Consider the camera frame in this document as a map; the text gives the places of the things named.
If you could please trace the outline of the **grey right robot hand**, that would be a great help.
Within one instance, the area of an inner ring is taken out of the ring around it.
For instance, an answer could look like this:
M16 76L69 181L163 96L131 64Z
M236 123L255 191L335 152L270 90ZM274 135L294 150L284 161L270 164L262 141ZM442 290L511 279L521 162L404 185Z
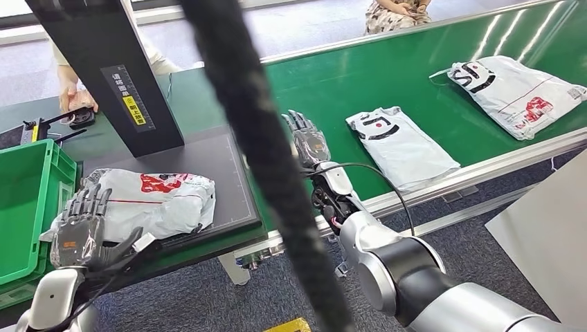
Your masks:
M298 161L302 167L313 169L317 164L331 160L323 132L318 130L311 120L291 109L288 110L288 114L281 114L281 117L291 132Z

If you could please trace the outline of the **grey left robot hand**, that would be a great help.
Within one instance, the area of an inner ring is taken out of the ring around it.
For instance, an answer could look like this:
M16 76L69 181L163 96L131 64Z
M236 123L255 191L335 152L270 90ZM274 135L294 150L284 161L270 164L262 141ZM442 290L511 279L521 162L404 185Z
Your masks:
M58 220L51 241L51 263L55 268L81 266L101 271L121 262L132 245L143 235L136 227L124 241L114 247L103 245L108 201L112 189L92 185L76 192Z

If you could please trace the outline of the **person's hand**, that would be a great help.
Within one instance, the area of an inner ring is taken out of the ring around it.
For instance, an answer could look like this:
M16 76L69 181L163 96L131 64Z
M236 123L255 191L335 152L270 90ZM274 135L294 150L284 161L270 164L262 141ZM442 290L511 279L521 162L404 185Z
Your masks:
M88 107L94 113L98 112L98 103L87 90L78 90L77 88L66 88L59 96L60 111L67 113L77 109Z

